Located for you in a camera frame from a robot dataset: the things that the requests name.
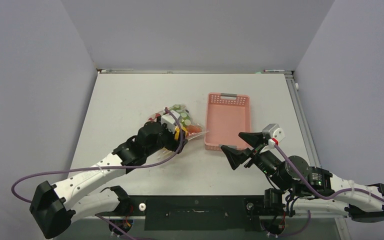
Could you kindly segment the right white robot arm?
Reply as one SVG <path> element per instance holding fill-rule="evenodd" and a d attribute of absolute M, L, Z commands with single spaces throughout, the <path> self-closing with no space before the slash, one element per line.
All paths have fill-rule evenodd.
<path fill-rule="evenodd" d="M 310 166 L 297 155 L 280 160 L 272 150 L 279 150 L 285 138 L 282 128 L 261 132 L 240 132 L 238 136 L 249 147 L 238 149 L 221 145 L 231 168 L 256 166 L 274 184 L 265 191 L 263 209 L 269 214 L 285 210 L 289 216 L 296 211 L 326 211 L 355 222 L 376 223 L 384 221 L 384 184 L 356 184 L 353 180 L 338 177 L 328 170 Z"/>

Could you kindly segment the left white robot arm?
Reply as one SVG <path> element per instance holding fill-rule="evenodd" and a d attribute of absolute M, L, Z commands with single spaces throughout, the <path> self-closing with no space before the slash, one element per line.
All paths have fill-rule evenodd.
<path fill-rule="evenodd" d="M 144 168 L 147 158 L 161 149 L 179 154 L 188 142 L 188 134 L 185 127 L 150 121 L 90 169 L 79 169 L 72 177 L 55 183 L 40 183 L 29 211 L 44 237 L 55 238 L 75 221 L 101 212 L 125 214 L 129 196 L 120 186 L 92 192 L 134 169 Z"/>

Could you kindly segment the green toy apple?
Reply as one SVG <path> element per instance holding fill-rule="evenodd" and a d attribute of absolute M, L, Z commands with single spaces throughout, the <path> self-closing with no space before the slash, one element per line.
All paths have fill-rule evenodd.
<path fill-rule="evenodd" d="M 180 115 L 179 122 L 184 126 L 192 126 L 194 121 L 190 115 L 190 111 L 184 104 L 175 104 L 168 108 L 170 111 L 175 111 Z"/>

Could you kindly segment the red watermelon slice toy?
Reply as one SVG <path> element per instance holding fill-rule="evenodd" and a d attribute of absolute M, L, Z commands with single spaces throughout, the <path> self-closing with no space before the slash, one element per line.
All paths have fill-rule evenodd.
<path fill-rule="evenodd" d="M 186 130 L 190 134 L 197 134 L 197 133 L 201 133 L 203 131 L 202 128 L 198 125 L 188 125 L 188 126 L 186 126 Z"/>

